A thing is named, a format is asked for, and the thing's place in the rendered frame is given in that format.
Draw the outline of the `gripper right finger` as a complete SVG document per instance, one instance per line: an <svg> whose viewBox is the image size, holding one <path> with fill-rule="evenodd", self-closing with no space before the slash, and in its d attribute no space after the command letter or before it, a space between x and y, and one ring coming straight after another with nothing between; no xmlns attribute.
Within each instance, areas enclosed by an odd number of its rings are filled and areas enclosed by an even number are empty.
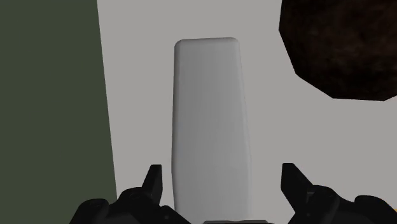
<svg viewBox="0 0 397 224"><path fill-rule="evenodd" d="M294 163L282 164L281 191L295 212L288 224L397 224L397 211L383 199L347 200L328 186L312 184Z"/></svg>

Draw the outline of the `grey flat rounded slab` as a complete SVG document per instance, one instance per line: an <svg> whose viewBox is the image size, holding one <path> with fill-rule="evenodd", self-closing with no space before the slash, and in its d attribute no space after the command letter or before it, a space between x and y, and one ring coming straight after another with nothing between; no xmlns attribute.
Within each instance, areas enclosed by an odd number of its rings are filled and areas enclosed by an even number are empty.
<svg viewBox="0 0 397 224"><path fill-rule="evenodd" d="M191 224L251 214L251 152L239 41L182 39L174 47L172 188Z"/></svg>

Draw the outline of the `dark brown robot stand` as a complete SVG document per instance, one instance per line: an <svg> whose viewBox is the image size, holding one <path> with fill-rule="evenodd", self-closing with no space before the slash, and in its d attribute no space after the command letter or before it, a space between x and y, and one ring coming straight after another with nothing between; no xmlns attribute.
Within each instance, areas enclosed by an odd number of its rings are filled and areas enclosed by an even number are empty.
<svg viewBox="0 0 397 224"><path fill-rule="evenodd" d="M295 74L334 99L397 97L397 0L281 0Z"/></svg>

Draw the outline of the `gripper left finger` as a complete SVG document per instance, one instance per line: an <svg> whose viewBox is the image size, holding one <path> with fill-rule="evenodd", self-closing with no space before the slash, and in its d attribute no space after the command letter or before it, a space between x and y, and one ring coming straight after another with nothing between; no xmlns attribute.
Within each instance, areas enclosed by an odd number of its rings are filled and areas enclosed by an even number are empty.
<svg viewBox="0 0 397 224"><path fill-rule="evenodd" d="M69 224L190 224L169 206L161 206L162 166L153 164L139 187L124 190L112 204L106 199L82 202Z"/></svg>

